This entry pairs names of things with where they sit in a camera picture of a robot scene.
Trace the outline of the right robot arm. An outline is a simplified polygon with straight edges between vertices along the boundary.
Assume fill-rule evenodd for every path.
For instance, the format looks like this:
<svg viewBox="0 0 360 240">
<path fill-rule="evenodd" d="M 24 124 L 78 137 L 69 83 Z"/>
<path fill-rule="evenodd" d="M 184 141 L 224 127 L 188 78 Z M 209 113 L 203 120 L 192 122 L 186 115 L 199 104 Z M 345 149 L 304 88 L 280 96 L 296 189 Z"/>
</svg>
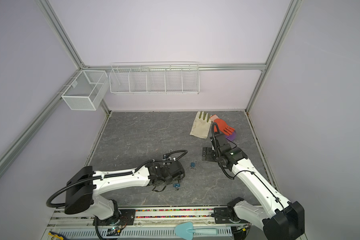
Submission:
<svg viewBox="0 0 360 240">
<path fill-rule="evenodd" d="M 241 180 L 261 204 L 242 198 L 228 203 L 236 221 L 245 220 L 261 229 L 268 240 L 296 240 L 305 234 L 305 210 L 277 191 L 255 168 L 239 147 L 232 147 L 217 123 L 211 126 L 212 147 L 203 149 L 203 160 L 215 162 L 226 177 Z"/>
</svg>

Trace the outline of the small blue padlock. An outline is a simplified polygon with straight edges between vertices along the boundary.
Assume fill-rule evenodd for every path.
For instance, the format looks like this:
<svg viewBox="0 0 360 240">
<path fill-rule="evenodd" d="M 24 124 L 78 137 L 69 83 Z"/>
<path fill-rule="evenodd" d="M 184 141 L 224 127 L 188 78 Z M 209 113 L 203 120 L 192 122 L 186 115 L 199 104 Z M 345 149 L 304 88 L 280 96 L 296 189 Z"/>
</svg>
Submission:
<svg viewBox="0 0 360 240">
<path fill-rule="evenodd" d="M 191 162 L 191 164 L 190 164 L 191 170 L 195 170 L 195 169 L 196 169 L 196 165 L 197 165 L 197 161 L 196 161 L 196 160 L 193 161 L 193 162 Z"/>
</svg>

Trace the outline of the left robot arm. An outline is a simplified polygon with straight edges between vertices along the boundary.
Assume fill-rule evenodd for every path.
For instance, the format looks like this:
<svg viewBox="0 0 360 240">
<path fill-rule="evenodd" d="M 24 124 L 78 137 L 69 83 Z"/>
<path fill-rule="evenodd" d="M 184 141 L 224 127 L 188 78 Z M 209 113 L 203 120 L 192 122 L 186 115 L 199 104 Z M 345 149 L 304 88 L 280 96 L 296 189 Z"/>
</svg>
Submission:
<svg viewBox="0 0 360 240">
<path fill-rule="evenodd" d="M 116 225 L 121 220 L 117 201 L 102 195 L 131 187 L 153 187 L 160 193 L 168 185 L 181 182 L 186 174 L 180 159 L 187 150 L 166 153 L 161 160 L 151 159 L 136 168 L 120 171 L 94 171 L 92 166 L 83 167 L 66 184 L 52 194 L 46 205 L 49 208 L 64 208 L 66 215 L 89 213 L 107 225 Z"/>
</svg>

